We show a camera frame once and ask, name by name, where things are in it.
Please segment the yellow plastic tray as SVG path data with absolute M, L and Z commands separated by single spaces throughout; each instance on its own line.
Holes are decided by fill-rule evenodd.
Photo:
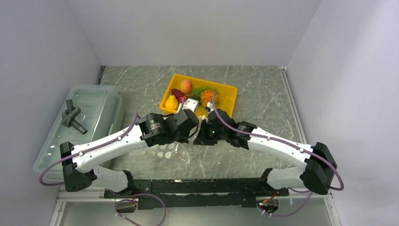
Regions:
M 180 88 L 180 83 L 184 80 L 190 80 L 192 82 L 193 89 L 197 89 L 198 91 L 204 91 L 208 89 L 214 89 L 215 91 L 217 91 L 217 98 L 215 99 L 216 107 L 222 109 L 223 111 L 228 113 L 230 117 L 232 117 L 238 92 L 236 87 L 180 74 L 174 74 L 172 76 L 172 79 L 170 80 L 166 91 L 164 92 L 163 98 L 159 105 L 160 109 L 164 113 L 169 114 L 177 112 L 177 110 L 166 108 L 165 102 L 167 101 L 167 98 L 172 95 L 171 90 Z

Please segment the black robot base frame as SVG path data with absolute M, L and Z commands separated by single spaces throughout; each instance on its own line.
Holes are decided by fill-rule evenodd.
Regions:
M 288 196 L 286 188 L 272 190 L 261 178 L 135 179 L 139 210 L 177 207 L 240 206 L 255 208 L 263 198 Z

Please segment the clear polka-dot zip bag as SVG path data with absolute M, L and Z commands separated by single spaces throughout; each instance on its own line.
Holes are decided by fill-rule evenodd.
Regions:
M 195 138 L 200 130 L 200 124 L 190 130 L 187 135 L 188 143 L 175 141 L 166 145 L 154 145 L 146 148 L 144 153 L 164 161 L 175 161 L 190 164 L 192 158 L 200 154 L 200 148 L 193 145 Z

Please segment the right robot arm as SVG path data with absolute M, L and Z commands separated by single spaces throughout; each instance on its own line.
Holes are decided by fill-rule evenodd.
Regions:
M 282 188 L 306 188 L 320 195 L 334 189 L 331 183 L 337 174 L 337 164 L 324 143 L 309 145 L 290 141 L 252 123 L 235 122 L 226 112 L 215 109 L 201 121 L 193 144 L 216 145 L 220 140 L 233 147 L 271 154 L 292 164 L 292 168 L 268 168 L 263 172 L 259 189 L 264 195 Z

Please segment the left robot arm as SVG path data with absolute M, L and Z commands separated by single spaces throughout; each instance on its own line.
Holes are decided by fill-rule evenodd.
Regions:
M 195 113 L 187 109 L 167 117 L 149 113 L 142 118 L 136 115 L 127 128 L 97 141 L 83 145 L 65 142 L 60 145 L 65 189 L 77 192 L 93 186 L 128 198 L 136 193 L 132 173 L 107 169 L 102 164 L 129 151 L 187 143 L 190 131 L 198 125 Z

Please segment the orange toy pineapple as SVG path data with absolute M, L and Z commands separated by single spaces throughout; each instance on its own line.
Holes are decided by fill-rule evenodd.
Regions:
M 200 106 L 207 107 L 207 104 L 212 101 L 213 94 L 215 93 L 215 103 L 218 105 L 220 98 L 217 90 L 207 89 L 200 93 Z

